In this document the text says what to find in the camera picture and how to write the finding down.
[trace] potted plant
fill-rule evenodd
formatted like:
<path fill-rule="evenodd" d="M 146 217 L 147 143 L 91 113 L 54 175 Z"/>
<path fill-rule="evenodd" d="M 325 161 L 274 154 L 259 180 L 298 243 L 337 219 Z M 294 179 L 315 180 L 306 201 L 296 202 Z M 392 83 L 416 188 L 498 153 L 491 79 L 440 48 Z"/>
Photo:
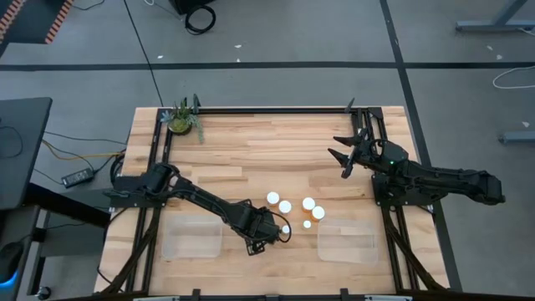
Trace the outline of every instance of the potted plant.
<path fill-rule="evenodd" d="M 161 122 L 167 123 L 167 129 L 173 132 L 174 135 L 187 135 L 191 128 L 197 128 L 199 135 L 199 142 L 204 142 L 204 131 L 199 117 L 193 114 L 192 108 L 187 106 L 187 98 L 184 98 L 179 107 L 175 103 L 175 107 L 171 111 L 166 111 L 162 114 Z"/>

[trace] black desk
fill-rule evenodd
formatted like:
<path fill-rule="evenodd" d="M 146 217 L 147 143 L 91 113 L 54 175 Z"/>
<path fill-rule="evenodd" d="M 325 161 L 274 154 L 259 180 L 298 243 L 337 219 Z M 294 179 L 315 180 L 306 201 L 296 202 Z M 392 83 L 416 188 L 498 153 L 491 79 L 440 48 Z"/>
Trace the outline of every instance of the black desk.
<path fill-rule="evenodd" d="M 12 130 L 0 130 L 0 247 L 25 237 L 18 275 L 11 285 L 0 287 L 2 301 L 16 299 L 31 242 L 43 242 L 46 238 L 46 229 L 36 227 L 40 209 L 63 214 L 98 227 L 106 227 L 110 219 L 107 212 L 29 182 L 51 105 L 50 98 L 0 100 L 0 118 L 2 118 L 0 127 L 15 128 L 23 144 L 20 155 L 4 158 L 15 154 L 21 142 Z M 28 294 L 37 292 L 43 264 L 43 257 L 40 257 L 32 271 Z"/>

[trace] power adapter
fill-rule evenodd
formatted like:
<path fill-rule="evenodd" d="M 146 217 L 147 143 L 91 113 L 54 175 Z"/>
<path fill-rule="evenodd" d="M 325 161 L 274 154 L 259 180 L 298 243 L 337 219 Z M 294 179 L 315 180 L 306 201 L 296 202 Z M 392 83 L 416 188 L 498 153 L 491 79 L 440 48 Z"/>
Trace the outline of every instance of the power adapter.
<path fill-rule="evenodd" d="M 92 181 L 94 179 L 94 172 L 91 168 L 86 168 L 82 171 L 76 171 L 70 175 L 61 178 L 61 182 L 65 188 L 77 186 L 78 184 Z"/>

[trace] black metal frame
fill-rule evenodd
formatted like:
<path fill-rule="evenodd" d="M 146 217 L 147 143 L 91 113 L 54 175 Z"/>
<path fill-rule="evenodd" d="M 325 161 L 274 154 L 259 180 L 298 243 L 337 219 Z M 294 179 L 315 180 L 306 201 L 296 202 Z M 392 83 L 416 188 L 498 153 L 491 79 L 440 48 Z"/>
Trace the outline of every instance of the black metal frame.
<path fill-rule="evenodd" d="M 152 144 L 150 147 L 150 154 L 149 154 L 149 163 L 148 166 L 151 166 L 156 161 L 156 153 L 158 150 L 158 144 L 160 141 L 160 135 L 161 135 L 161 127 L 162 123 L 160 121 L 161 116 L 164 112 L 168 111 L 169 109 L 160 108 L 157 111 L 156 114 L 156 121 L 155 121 L 155 128 L 154 128 L 154 134 L 152 137 Z M 251 107 L 251 108 L 199 108 L 199 115 L 213 115 L 213 114 L 219 114 L 219 115 L 234 115 L 234 114 L 347 114 L 348 111 L 344 107 Z M 364 117 L 363 121 L 365 123 L 366 127 L 372 128 L 372 117 L 375 117 L 377 120 L 377 124 L 379 126 L 379 132 L 380 132 L 380 138 L 386 139 L 386 128 L 385 128 L 385 122 L 383 120 L 382 115 L 382 109 L 380 107 L 374 107 L 374 108 L 352 108 L 349 110 L 349 113 L 352 115 L 361 115 Z M 170 131 L 167 131 L 166 140 L 164 144 L 164 150 L 162 154 L 162 162 L 168 163 L 169 162 L 169 156 L 171 154 L 171 142 L 172 142 L 172 133 Z M 388 210 L 382 211 L 383 213 L 383 219 L 385 221 L 386 214 L 390 214 Z M 406 228 L 406 221 L 405 221 L 405 215 L 403 213 L 402 207 L 396 207 L 395 213 L 398 221 L 398 228 L 400 230 L 401 236 L 405 239 L 405 242 L 407 244 L 410 244 L 409 242 L 409 235 Z M 155 208 L 153 212 L 153 218 L 160 218 L 161 215 L 161 209 Z M 132 251 L 134 251 L 139 243 L 139 240 L 143 236 L 143 228 L 145 225 L 145 219 L 146 219 L 146 208 L 140 209 L 140 215 L 138 218 L 138 222 L 136 225 L 136 231 L 135 231 L 135 238 L 134 238 L 134 245 L 132 246 Z M 386 235 L 387 238 L 387 245 L 389 249 L 389 255 L 390 255 L 390 264 L 392 267 L 392 275 L 394 279 L 395 284 L 395 290 L 400 291 L 403 290 L 403 282 L 401 278 L 401 271 L 400 271 L 400 263 L 397 256 L 395 243 L 392 240 L 391 237 Z M 142 292 L 149 291 L 150 286 L 150 276 L 152 274 L 152 264 L 154 259 L 154 252 L 155 252 L 155 244 L 156 239 L 152 239 L 152 241 L 149 244 L 148 250 L 147 250 L 147 257 L 145 262 L 145 270 L 143 272 L 143 284 L 141 287 Z M 410 280 L 410 287 L 411 289 L 418 289 L 418 278 L 416 277 L 416 274 L 409 264 L 409 262 L 406 262 L 407 268 L 409 270 L 409 280 Z M 134 288 L 134 282 L 135 282 L 135 269 L 131 272 L 127 285 L 125 287 L 125 291 L 132 292 Z M 362 295 L 348 295 L 349 299 L 356 298 L 360 299 L 362 298 Z M 257 296 L 225 296 L 224 299 L 245 299 L 245 298 L 254 298 L 257 299 Z M 285 298 L 290 299 L 340 299 L 340 295 L 317 295 L 317 296 L 311 296 L 311 295 L 305 295 L 305 296 L 298 296 L 298 295 L 288 295 L 285 296 Z"/>

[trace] blue light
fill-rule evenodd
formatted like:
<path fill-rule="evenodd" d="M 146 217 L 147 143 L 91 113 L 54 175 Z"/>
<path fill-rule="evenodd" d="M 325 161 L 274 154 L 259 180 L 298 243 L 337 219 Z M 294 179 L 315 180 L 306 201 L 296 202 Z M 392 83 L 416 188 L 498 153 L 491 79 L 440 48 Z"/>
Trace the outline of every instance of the blue light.
<path fill-rule="evenodd" d="M 11 288 L 15 284 L 15 280 L 17 280 L 17 274 L 18 272 L 15 272 L 11 279 L 6 281 L 5 283 L 0 283 L 0 288 Z"/>

